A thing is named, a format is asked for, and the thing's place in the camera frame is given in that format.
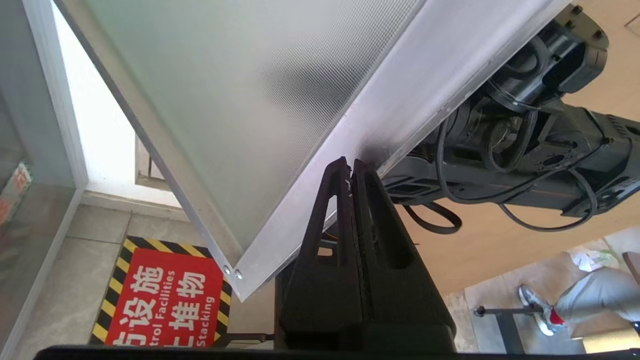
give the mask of person's leg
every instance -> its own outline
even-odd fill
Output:
[[[582,322],[602,311],[618,313],[630,322],[640,321],[640,286],[625,272],[600,268],[568,288],[554,306],[566,322]]]
[[[548,336],[564,322],[581,322],[605,310],[614,311],[630,322],[640,320],[640,286],[631,275],[612,268],[587,274],[569,287],[554,306],[524,284],[518,288],[518,296],[524,306],[536,304],[543,308],[544,313],[534,317]]]

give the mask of glass wall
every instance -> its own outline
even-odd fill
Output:
[[[76,185],[21,0],[0,1],[0,348]]]

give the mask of glass door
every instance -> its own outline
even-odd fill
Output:
[[[20,336],[86,182],[52,26],[48,1],[0,2],[0,359]]]

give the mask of yellow and black hazard stripe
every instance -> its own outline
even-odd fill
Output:
[[[95,320],[90,345],[102,345],[107,340],[111,320],[118,305],[118,299],[122,293],[124,280],[129,272],[129,264],[136,249],[150,249],[162,252],[171,252],[174,254],[191,255],[199,258],[213,258],[209,249],[202,246],[170,243],[168,241],[156,240],[151,238],[139,238],[137,236],[127,236],[120,248],[120,253],[113,267],[113,273],[109,280],[109,286],[104,294],[100,311]],[[222,282],[222,290],[220,292],[220,306],[218,309],[218,324],[216,326],[216,334],[214,340],[217,341],[221,336],[226,335],[229,323],[229,311],[231,308],[231,285],[224,278]]]

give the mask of frosted glass panel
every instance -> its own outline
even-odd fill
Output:
[[[246,249],[419,0],[86,0]]]

